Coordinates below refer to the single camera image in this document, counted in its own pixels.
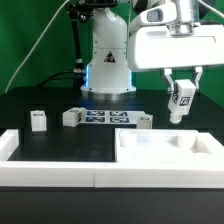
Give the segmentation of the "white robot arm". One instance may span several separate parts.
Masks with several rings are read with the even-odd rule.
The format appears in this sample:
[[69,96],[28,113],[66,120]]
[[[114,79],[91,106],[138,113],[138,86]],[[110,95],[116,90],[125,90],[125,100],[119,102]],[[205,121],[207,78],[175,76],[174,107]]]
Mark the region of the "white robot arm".
[[199,20],[200,0],[118,0],[136,13],[127,23],[108,6],[93,8],[93,54],[84,95],[117,100],[134,93],[133,72],[158,70],[175,93],[174,69],[191,69],[197,86],[202,69],[224,65],[224,25]]

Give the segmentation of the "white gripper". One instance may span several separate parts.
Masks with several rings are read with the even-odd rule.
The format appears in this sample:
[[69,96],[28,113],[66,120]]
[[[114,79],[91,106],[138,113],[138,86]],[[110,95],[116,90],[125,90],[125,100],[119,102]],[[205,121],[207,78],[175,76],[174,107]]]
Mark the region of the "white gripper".
[[130,23],[127,61],[132,71],[159,70],[170,94],[176,92],[174,68],[191,68],[199,89],[202,66],[224,64],[224,26],[201,25],[196,1],[162,1],[138,14]]

